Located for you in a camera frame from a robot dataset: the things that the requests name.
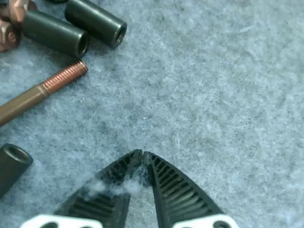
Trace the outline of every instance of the gray felt surface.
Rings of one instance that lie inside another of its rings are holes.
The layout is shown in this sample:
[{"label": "gray felt surface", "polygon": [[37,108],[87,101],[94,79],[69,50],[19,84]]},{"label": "gray felt surface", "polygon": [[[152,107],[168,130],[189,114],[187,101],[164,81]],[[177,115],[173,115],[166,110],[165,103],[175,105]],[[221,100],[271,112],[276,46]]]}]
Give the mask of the gray felt surface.
[{"label": "gray felt surface", "polygon": [[[134,149],[167,159],[242,228],[304,227],[304,1],[99,0],[128,22],[89,73],[0,128],[35,159],[0,200],[0,227],[51,213]],[[37,0],[63,18],[63,5]],[[24,38],[0,56],[0,104],[74,60]],[[127,228],[154,228],[152,190]]]}]

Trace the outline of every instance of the black metal tube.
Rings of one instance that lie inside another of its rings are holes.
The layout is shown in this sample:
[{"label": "black metal tube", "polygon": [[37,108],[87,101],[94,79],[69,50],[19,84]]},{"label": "black metal tube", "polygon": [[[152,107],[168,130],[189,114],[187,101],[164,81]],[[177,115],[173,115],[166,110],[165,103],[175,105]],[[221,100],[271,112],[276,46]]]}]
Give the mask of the black metal tube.
[{"label": "black metal tube", "polygon": [[89,44],[86,31],[37,10],[26,13],[22,31],[29,39],[76,58],[86,53]]},{"label": "black metal tube", "polygon": [[88,0],[69,0],[65,16],[69,22],[112,48],[122,42],[127,30],[123,20]]},{"label": "black metal tube", "polygon": [[0,149],[0,198],[14,185],[33,163],[32,157],[23,149],[5,144]]}]

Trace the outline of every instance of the hex nut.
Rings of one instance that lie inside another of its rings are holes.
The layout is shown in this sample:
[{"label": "hex nut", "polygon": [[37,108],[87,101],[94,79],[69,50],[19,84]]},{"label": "hex nut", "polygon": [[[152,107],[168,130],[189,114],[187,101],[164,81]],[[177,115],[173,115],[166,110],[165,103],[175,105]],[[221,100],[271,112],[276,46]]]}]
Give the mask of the hex nut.
[{"label": "hex nut", "polygon": [[30,0],[9,0],[11,23],[20,27],[28,10],[37,10],[37,5]]},{"label": "hex nut", "polygon": [[20,34],[9,22],[0,20],[0,52],[16,48],[20,43]]}]

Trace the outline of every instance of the screw thread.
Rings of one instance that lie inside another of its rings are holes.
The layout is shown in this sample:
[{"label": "screw thread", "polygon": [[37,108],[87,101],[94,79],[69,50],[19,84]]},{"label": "screw thread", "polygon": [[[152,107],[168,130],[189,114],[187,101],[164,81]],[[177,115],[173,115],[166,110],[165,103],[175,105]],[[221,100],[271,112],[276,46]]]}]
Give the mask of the screw thread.
[{"label": "screw thread", "polygon": [[46,79],[42,85],[50,93],[54,93],[57,90],[65,87],[67,84],[75,81],[88,71],[86,64],[79,60],[78,62],[68,66],[66,69],[58,72]]}]

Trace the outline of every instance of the plier jaw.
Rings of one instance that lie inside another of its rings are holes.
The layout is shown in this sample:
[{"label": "plier jaw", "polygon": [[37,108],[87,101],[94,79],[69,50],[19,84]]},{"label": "plier jaw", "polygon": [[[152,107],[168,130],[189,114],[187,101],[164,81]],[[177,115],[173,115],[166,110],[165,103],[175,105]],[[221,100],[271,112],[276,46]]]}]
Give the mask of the plier jaw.
[{"label": "plier jaw", "polygon": [[189,177],[161,157],[141,150],[128,153],[96,174],[55,211],[54,217],[87,219],[99,222],[102,228],[124,228],[131,194],[113,194],[107,186],[123,186],[138,175],[145,177],[137,179],[141,185],[153,188],[159,228],[238,228]]}]

